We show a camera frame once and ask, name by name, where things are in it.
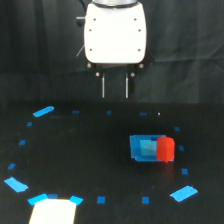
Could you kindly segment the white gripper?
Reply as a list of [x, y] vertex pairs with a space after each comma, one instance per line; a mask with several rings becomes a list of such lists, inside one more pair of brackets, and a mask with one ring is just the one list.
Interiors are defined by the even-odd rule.
[[[147, 23], [141, 2], [91, 2], [84, 24], [84, 47], [95, 75], [103, 74], [105, 65], [143, 68], [153, 61], [147, 49]], [[125, 98], [133, 87], [133, 77], [126, 73]], [[105, 98], [105, 76], [101, 77], [101, 96]]]

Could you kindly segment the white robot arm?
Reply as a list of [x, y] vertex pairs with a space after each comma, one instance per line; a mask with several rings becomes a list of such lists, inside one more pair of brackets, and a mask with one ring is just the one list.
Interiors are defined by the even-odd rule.
[[143, 67], [147, 24], [139, 0], [92, 0], [84, 17], [84, 48], [95, 67], [127, 65], [125, 97], [133, 89], [136, 67]]

